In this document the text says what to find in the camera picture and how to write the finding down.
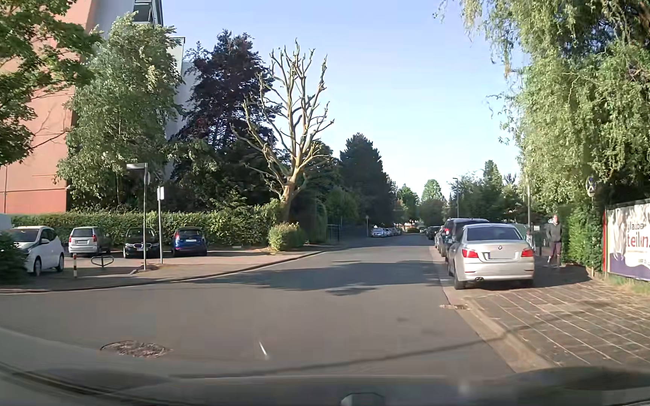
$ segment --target dark suv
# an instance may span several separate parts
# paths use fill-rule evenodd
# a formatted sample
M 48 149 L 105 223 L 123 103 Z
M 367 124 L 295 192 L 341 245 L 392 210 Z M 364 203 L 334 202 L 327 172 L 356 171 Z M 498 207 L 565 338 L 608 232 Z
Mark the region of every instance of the dark suv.
M 485 218 L 451 218 L 446 222 L 439 238 L 438 251 L 440 256 L 448 256 L 448 249 L 453 244 L 453 237 L 469 224 L 490 223 Z
M 430 226 L 425 230 L 425 236 L 428 237 L 428 240 L 432 240 L 436 237 L 439 228 L 440 226 Z

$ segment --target manhole cover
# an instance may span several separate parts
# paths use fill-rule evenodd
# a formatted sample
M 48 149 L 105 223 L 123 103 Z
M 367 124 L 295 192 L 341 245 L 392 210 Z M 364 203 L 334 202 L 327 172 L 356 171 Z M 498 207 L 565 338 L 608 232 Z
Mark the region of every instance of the manhole cover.
M 139 341 L 113 342 L 101 347 L 100 350 L 111 351 L 119 355 L 131 355 L 137 358 L 156 358 L 170 351 L 158 344 Z
M 468 310 L 468 305 L 440 305 L 443 309 Z

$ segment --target man in gray hoodie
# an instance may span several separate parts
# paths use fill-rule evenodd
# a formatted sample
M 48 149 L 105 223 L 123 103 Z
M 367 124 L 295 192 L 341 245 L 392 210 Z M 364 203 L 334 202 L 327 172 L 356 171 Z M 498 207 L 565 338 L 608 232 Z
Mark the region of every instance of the man in gray hoodie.
M 551 265 L 551 259 L 555 257 L 556 263 L 553 266 L 560 265 L 560 244 L 563 237 L 563 225 L 558 221 L 558 215 L 553 215 L 553 224 L 546 229 L 546 237 L 551 243 L 551 254 L 548 257 L 548 266 Z

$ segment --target sign pole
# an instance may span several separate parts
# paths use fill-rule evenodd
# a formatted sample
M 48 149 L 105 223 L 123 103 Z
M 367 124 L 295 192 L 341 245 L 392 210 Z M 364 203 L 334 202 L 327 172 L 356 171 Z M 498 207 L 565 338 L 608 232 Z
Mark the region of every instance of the sign pole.
M 147 271 L 147 163 L 144 164 L 144 196 L 142 197 L 142 258 L 144 259 L 143 271 Z
M 162 200 L 165 198 L 165 187 L 157 188 L 157 218 L 159 220 L 159 263 L 164 264 L 162 252 Z

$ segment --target road marking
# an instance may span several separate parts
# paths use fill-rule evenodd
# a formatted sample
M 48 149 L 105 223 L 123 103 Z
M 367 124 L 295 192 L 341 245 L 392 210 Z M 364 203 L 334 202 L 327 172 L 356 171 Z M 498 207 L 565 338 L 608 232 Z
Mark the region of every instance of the road marking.
M 262 341 L 258 341 L 257 343 L 259 343 L 260 350 L 262 350 L 262 353 L 265 355 L 265 359 L 266 360 L 270 359 L 270 356 L 267 355 L 267 351 L 265 351 L 265 347 L 262 345 Z

